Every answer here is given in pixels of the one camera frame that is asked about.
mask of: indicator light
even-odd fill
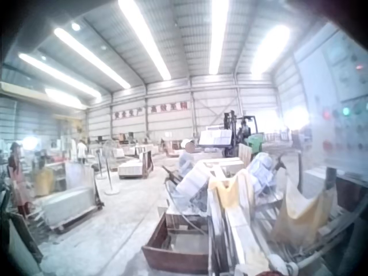
[[[333,148],[333,146],[329,141],[324,141],[323,142],[323,149],[325,151],[332,151],[332,148]]]
[[[343,109],[343,114],[344,114],[345,116],[349,116],[349,115],[350,115],[350,108],[344,108],[344,109]]]
[[[331,118],[331,114],[327,110],[323,111],[322,116],[325,120],[329,120]]]

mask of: dusty floor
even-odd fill
[[[288,144],[268,143],[263,151],[273,157],[285,152],[283,161],[292,180],[297,181],[297,154]],[[67,233],[52,235],[41,244],[42,270],[57,276],[179,276],[151,270],[141,251],[159,220],[157,207],[166,206],[166,172],[160,166],[173,170],[177,161],[155,156],[155,168],[148,179],[120,180],[113,172],[118,195],[105,195],[108,180],[99,180],[97,186],[105,207]]]

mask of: fluorescent light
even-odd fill
[[[140,13],[137,5],[133,0],[119,0],[118,2],[122,13],[124,13],[130,25],[136,32],[139,40],[142,42],[143,46],[151,57],[152,61],[155,63],[163,80],[170,80],[171,75],[165,65],[165,62],[163,62],[163,59],[155,44],[150,29],[145,23],[144,18]]]
[[[77,23],[72,23],[71,24],[71,27],[72,27],[72,29],[74,30],[74,31],[79,31],[80,29],[81,29],[81,26],[79,26],[79,24],[77,24]]]
[[[305,108],[300,106],[293,108],[284,115],[285,125],[296,131],[309,124],[309,114]]]
[[[123,88],[128,89],[131,88],[130,84],[122,79],[114,70],[112,70],[109,66],[107,66],[101,59],[96,57],[90,50],[84,47],[81,43],[79,43],[74,37],[72,37],[65,30],[57,28],[54,30],[54,34],[61,39],[62,42],[67,44],[70,48],[72,48],[75,52],[79,53],[90,63],[95,65],[98,69],[104,72],[107,76],[116,81]]]
[[[79,89],[80,91],[83,91],[93,97],[99,98],[101,97],[100,92],[94,90],[93,88],[85,85],[82,82],[79,82],[73,78],[71,78],[70,76],[61,73],[60,71],[50,67],[49,65],[46,65],[44,63],[42,63],[41,61],[34,59],[33,57],[26,55],[24,53],[20,53],[18,55],[22,60],[24,60],[25,62],[28,62],[29,64],[35,66],[36,68],[46,72],[47,74],[52,75],[54,78],[59,79],[65,83],[67,83],[68,85],[71,85],[77,89]]]
[[[229,0],[212,0],[212,32],[209,73],[216,75],[219,71],[221,53],[228,17]]]
[[[46,88],[45,92],[47,96],[49,96],[49,98],[55,100],[56,102],[62,105],[70,106],[71,108],[82,109],[81,101],[75,96],[69,95],[59,90],[49,88]]]
[[[39,140],[34,136],[27,136],[22,141],[22,146],[26,151],[33,151],[38,145]]]
[[[285,48],[289,36],[289,28],[283,25],[278,25],[269,31],[255,54],[251,67],[252,74],[260,75],[274,63]]]

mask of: white hard hat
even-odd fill
[[[182,143],[180,144],[180,146],[182,147],[182,148],[185,148],[185,145],[187,144],[187,143],[189,143],[191,140],[190,139],[184,139],[183,141],[182,141]]]

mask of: metal roof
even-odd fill
[[[158,50],[173,79],[208,75],[212,31],[211,0],[135,0],[158,46]],[[219,74],[248,73],[257,47],[266,33],[278,24],[291,30],[290,40],[282,57],[308,31],[315,20],[310,13],[291,10],[277,0],[229,0],[227,27]],[[73,22],[81,26],[76,32],[69,23],[63,28],[80,43],[115,70],[132,87],[160,82],[153,61],[124,17],[117,1],[108,2]],[[44,55],[46,63],[65,72],[101,94],[119,91],[122,87],[102,73],[54,34],[35,49],[32,56]],[[20,60],[9,53],[5,60],[3,80],[27,84],[27,79],[15,74],[31,75],[37,82],[68,87],[77,95],[83,93]],[[275,64],[268,69],[272,71]]]

